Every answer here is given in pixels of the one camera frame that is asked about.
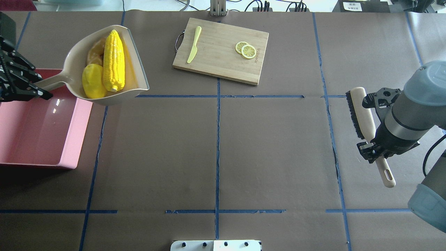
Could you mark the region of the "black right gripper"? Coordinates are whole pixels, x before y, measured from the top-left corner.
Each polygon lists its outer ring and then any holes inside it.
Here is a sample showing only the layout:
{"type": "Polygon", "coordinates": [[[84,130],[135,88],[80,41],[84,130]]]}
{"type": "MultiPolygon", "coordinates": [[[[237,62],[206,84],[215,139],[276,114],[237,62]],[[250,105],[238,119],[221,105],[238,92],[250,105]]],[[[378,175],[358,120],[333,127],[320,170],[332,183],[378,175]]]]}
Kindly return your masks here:
{"type": "Polygon", "coordinates": [[[400,138],[378,138],[382,141],[373,139],[370,143],[365,141],[357,143],[357,148],[363,159],[369,163],[374,163],[379,158],[389,158],[393,155],[401,155],[411,149],[419,146],[419,141],[409,141],[400,138]]]}

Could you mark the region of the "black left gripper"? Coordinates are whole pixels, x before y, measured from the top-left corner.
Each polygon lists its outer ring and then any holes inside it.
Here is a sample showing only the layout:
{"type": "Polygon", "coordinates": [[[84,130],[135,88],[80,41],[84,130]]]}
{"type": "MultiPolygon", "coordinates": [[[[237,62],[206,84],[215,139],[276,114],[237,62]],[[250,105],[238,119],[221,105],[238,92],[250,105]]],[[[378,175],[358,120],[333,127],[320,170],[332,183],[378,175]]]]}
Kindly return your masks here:
{"type": "Polygon", "coordinates": [[[33,98],[49,100],[51,92],[36,87],[42,80],[35,66],[18,53],[10,41],[1,38],[1,102],[30,101],[33,98]]]}

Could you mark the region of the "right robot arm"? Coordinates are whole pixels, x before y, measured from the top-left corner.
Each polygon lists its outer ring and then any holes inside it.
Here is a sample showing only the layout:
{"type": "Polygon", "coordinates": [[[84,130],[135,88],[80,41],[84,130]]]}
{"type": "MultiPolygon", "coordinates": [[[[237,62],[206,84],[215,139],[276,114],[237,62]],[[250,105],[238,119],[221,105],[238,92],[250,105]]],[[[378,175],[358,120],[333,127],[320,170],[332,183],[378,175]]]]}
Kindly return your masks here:
{"type": "MultiPolygon", "coordinates": [[[[352,122],[363,159],[376,163],[383,184],[396,184],[387,158],[401,155],[419,146],[419,140],[432,128],[445,129],[446,64],[432,61],[419,67],[403,89],[382,88],[366,93],[355,87],[346,93],[352,122]]],[[[425,175],[408,201],[408,208],[419,218],[445,232],[445,153],[426,172],[427,159],[442,136],[428,150],[422,164],[425,175]]]]}

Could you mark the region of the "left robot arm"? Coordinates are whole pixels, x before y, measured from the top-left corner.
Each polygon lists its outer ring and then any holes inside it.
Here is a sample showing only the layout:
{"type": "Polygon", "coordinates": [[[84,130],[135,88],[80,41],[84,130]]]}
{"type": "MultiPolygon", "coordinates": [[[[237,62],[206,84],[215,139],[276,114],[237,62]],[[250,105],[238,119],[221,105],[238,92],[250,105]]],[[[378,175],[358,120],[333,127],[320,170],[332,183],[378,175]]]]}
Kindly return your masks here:
{"type": "Polygon", "coordinates": [[[49,100],[53,94],[36,85],[42,77],[35,66],[15,49],[15,21],[5,13],[1,13],[0,20],[1,102],[30,101],[35,97],[49,100]]]}

